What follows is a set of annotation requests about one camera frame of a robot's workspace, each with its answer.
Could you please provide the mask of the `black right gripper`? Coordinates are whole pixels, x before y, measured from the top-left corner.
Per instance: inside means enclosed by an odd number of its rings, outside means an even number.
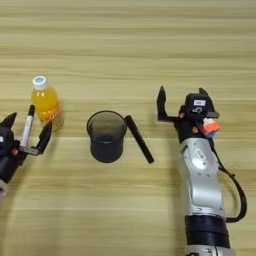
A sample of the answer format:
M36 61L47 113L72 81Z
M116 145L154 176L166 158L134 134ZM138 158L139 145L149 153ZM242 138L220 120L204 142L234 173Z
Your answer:
M199 88L199 93L209 95L208 92ZM202 108L200 113L194 112L194 107L182 105L177 116L169 116L165 111L166 93L163 86L160 87L157 97L158 120L172 123L178 134L179 143L189 138L205 138L203 131L203 119L212 118L213 107Z

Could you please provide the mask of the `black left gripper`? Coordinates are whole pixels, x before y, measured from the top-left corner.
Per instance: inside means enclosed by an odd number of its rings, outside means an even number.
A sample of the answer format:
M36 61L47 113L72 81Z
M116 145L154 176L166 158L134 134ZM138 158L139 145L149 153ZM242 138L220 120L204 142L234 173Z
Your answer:
M8 115L1 123L1 127L11 129L17 113ZM39 135L39 142L36 147L19 147L7 149L0 147L0 180L9 183L13 178L16 170L23 164L28 155L38 156L43 154L52 133L52 122L49 121Z

